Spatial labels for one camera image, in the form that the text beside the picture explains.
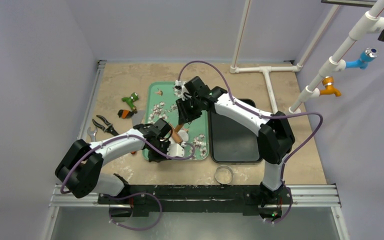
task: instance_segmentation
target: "blue faucet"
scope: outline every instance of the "blue faucet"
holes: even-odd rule
[[[369,63],[378,57],[378,50],[373,47],[366,48],[360,55],[357,61],[346,61],[345,68],[360,68],[366,69]]]

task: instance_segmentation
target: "green tray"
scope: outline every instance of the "green tray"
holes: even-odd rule
[[[179,122],[179,112],[176,100],[181,97],[181,92],[175,89],[174,81],[157,81],[149,86],[148,102],[146,105],[145,122],[155,123],[158,119],[164,118],[173,126]],[[207,112],[204,111],[200,118],[190,124],[183,126],[189,134],[189,141],[195,146],[195,154],[190,160],[203,160],[208,156],[208,120]],[[192,153],[192,148],[186,146],[185,157]],[[143,157],[148,160],[148,150],[142,151]]]

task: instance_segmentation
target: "pliers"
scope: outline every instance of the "pliers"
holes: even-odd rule
[[[107,126],[107,128],[105,128],[103,125],[97,123],[97,121],[95,121],[95,119],[92,119],[92,123],[93,123],[93,125],[95,125],[95,127],[101,129],[104,133],[110,133],[113,136],[119,135],[119,133],[114,129],[113,124],[110,123],[104,116],[96,115],[96,117],[99,118],[100,120],[102,120],[102,122]]]

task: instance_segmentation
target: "orange tap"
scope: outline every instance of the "orange tap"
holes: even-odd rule
[[[320,90],[320,95],[335,94],[336,97],[342,95],[341,92],[334,87],[334,78],[332,76],[325,77],[321,83],[326,89]]]

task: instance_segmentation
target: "gray floor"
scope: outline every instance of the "gray floor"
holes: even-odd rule
[[[124,224],[145,227],[157,218],[135,217]],[[131,231],[109,223],[108,208],[61,208],[53,240],[338,240],[330,207],[294,207],[284,221],[272,226],[259,216],[241,213],[164,213],[147,231]]]

